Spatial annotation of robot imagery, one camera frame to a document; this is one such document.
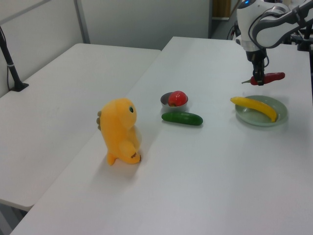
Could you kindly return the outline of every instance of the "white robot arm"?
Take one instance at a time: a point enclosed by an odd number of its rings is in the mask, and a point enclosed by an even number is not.
[[[313,0],[292,11],[281,3],[243,0],[237,9],[241,35],[236,39],[253,64],[253,76],[263,85],[266,48],[278,46],[286,37],[313,23]]]

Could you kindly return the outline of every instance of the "plate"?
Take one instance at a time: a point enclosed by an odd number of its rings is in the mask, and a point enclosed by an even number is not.
[[[268,116],[259,111],[235,105],[237,116],[247,123],[257,126],[275,126],[283,123],[288,118],[288,110],[286,106],[276,99],[264,95],[251,95],[247,96],[247,98],[266,103],[277,112],[276,122],[271,122]]]

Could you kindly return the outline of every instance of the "yellow banana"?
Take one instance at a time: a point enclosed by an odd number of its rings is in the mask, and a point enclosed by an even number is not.
[[[237,96],[231,98],[230,101],[239,106],[244,106],[250,109],[257,110],[268,116],[272,122],[275,122],[277,119],[276,111],[269,105],[258,100]]]

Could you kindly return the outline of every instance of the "stuffed animal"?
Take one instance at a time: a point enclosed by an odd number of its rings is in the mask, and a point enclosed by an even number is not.
[[[98,129],[108,148],[108,164],[113,165],[117,158],[129,164],[140,162],[140,143],[134,128],[137,119],[134,104],[127,98],[115,99],[107,103],[98,116]]]

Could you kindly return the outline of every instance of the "white wall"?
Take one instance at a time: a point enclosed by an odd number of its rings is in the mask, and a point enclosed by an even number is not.
[[[1,27],[22,81],[74,44],[82,43],[73,0],[48,1]],[[5,93],[6,62],[0,52],[0,97]]]
[[[208,38],[211,0],[79,0],[92,44],[163,49]]]

